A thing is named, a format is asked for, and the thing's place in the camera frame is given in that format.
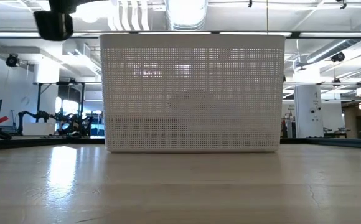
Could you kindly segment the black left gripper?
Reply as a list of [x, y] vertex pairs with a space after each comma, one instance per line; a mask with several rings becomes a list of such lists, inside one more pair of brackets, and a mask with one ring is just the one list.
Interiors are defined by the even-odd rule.
[[39, 35], [44, 40], [65, 41], [73, 35], [73, 19], [70, 14], [35, 11], [34, 19]]

